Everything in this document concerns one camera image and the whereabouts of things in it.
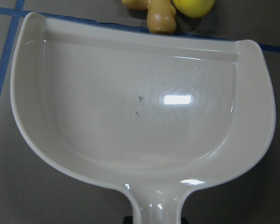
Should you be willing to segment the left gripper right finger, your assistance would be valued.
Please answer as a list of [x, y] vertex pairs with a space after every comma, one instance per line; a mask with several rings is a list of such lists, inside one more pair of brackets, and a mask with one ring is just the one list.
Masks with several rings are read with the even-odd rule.
[[189, 224], [185, 217], [181, 217], [181, 224]]

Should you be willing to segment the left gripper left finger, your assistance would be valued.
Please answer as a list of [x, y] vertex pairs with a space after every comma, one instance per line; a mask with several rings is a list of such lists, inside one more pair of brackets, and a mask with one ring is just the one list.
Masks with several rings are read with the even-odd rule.
[[134, 224], [133, 216], [124, 217], [122, 224]]

